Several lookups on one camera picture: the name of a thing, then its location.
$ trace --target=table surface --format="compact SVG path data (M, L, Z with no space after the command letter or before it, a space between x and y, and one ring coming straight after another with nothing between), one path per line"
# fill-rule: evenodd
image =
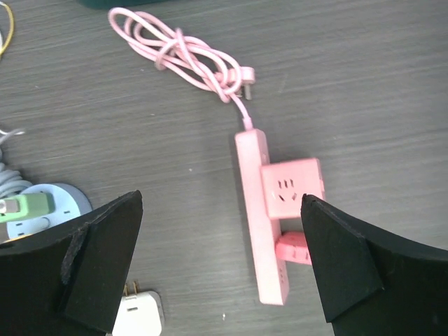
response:
M332 335L311 267L288 266L285 307L258 302L236 108L157 71L112 31L105 11L73 0L11 6L17 33L0 63L0 123L28 132L3 147L5 161L35 183L78 186L95 207L143 193L129 280L160 293L164 335ZM448 249L445 0L177 0L138 9L255 68L246 105L274 162L318 157L331 204ZM5 31L3 12L0 24Z

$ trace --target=white plug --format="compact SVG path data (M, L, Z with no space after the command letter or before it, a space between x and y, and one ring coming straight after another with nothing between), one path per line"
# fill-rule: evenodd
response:
M159 336L164 320L162 303L156 292L124 296L112 336Z

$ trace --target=yellow wire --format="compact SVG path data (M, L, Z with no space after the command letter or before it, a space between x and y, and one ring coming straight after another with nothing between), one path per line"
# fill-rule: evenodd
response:
M8 46L11 43L11 40L13 39L13 34L14 34L14 14L13 14L13 11L11 10L11 7L8 6L6 3L0 1L0 6L3 6L6 9L6 11L8 12L8 17L9 17L8 37L6 38L5 44L0 49L0 56L2 56L5 53L6 49L8 49Z

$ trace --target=cord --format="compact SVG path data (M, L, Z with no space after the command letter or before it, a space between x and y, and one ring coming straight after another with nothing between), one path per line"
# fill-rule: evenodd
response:
M126 17L123 28L116 22L119 15ZM179 28L173 31L149 13L132 12L125 8L112 8L109 11L108 19L113 30L124 38L135 52L154 61L158 70L168 68L195 87L215 92L221 101L228 103L232 100L241 111L244 128L252 130L251 117L243 102L237 96L242 85L252 84L255 81L252 68L241 67L234 58L211 48L198 38L184 36ZM157 39L144 38L143 28ZM216 65L218 73L214 74L209 67L198 60L196 55L209 58ZM196 80L182 68L194 72L201 80ZM249 77L245 83L243 75L244 70L247 69L252 71L249 72Z
M6 3L0 1L0 6L3 6L6 9L6 12L8 12L8 17L9 17L9 31L8 31L8 35L6 37L4 44L3 44L3 36L1 35L1 31L0 31L0 59L1 59L1 56L5 53L6 49L8 49L8 46L11 43L11 40L13 39L14 14L13 14L13 11L11 10L11 7L8 6Z
M15 135L24 134L23 129L14 129L11 132L4 132L0 129L0 146L6 140ZM13 171L6 168L6 165L1 162L3 158L3 153L0 149L0 200L2 198L11 197L16 194L20 194L23 190L32 186L31 182L25 181L19 171Z

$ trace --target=pink cube socket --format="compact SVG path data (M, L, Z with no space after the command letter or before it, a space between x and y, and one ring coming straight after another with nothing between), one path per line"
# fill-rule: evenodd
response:
M267 215L272 219L299 218L304 194L324 199L319 160L315 157L261 167Z

